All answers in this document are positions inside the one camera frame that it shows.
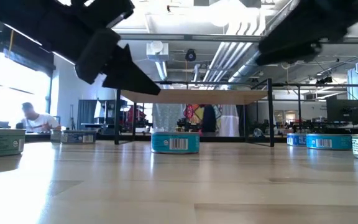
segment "wooden shelf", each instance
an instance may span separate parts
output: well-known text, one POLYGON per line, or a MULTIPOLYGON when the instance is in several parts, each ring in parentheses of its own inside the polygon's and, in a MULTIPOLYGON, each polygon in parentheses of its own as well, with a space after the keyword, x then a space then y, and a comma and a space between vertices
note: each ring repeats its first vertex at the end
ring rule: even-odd
POLYGON ((121 95, 135 103, 183 103, 248 105, 265 98, 265 90, 161 90, 158 96, 122 90, 121 95))

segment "person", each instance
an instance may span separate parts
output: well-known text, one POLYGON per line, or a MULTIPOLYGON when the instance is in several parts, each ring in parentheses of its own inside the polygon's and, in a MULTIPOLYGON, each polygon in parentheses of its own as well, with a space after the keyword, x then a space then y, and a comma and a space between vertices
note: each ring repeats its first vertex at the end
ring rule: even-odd
POLYGON ((39 114, 35 112, 31 103, 23 103, 22 110, 24 118, 21 124, 27 132, 39 133, 50 130, 61 130, 62 127, 53 116, 49 114, 39 114))
POLYGON ((200 105, 204 108, 201 132, 203 136, 213 137, 216 135, 216 115, 212 105, 200 105))

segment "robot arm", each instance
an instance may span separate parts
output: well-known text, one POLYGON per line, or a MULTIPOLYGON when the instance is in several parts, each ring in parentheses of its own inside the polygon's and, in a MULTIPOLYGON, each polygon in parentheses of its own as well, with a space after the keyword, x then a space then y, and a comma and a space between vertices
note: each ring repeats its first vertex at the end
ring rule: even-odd
POLYGON ((0 0, 0 22, 75 64, 77 75, 93 83, 107 75, 103 86, 158 95, 160 88, 137 67, 129 46, 117 45, 111 30, 133 13, 130 0, 0 0))
POLYGON ((259 43, 258 65, 311 61, 321 39, 340 42, 358 22, 358 0, 300 0, 294 10, 259 43))

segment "red object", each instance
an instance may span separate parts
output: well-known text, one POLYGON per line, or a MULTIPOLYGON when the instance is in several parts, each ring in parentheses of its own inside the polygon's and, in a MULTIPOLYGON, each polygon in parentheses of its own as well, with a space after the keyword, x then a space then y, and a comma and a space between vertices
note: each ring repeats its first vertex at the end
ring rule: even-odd
MULTIPOLYGON (((134 116, 134 106, 131 106, 131 108, 129 109, 128 111, 128 114, 127 114, 127 118, 128 118, 128 122, 132 123, 132 117, 134 116)), ((139 109, 136 109, 136 116, 140 116, 141 118, 145 118, 146 115, 141 112, 141 110, 139 109)))
POLYGON ((187 119, 191 119, 194 116, 194 109, 193 109, 193 105, 187 105, 186 106, 186 110, 183 113, 183 115, 185 116, 185 118, 187 119))

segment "barcode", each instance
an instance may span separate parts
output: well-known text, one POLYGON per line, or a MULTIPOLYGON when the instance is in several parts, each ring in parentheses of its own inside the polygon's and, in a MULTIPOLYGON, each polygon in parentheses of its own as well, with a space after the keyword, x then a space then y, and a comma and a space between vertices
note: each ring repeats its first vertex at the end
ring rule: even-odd
POLYGON ((62 134, 62 142, 68 141, 68 134, 62 134))
POLYGON ((24 139, 19 139, 19 152, 24 150, 24 139))
POLYGON ((82 142, 83 143, 93 142, 93 135, 83 136, 82 142))
POLYGON ((353 154, 358 155, 358 139, 352 139, 353 154))
POLYGON ((169 139, 169 150, 188 150, 188 139, 169 139))
POLYGON ((316 147, 333 147, 333 141, 330 139, 317 139, 316 147))

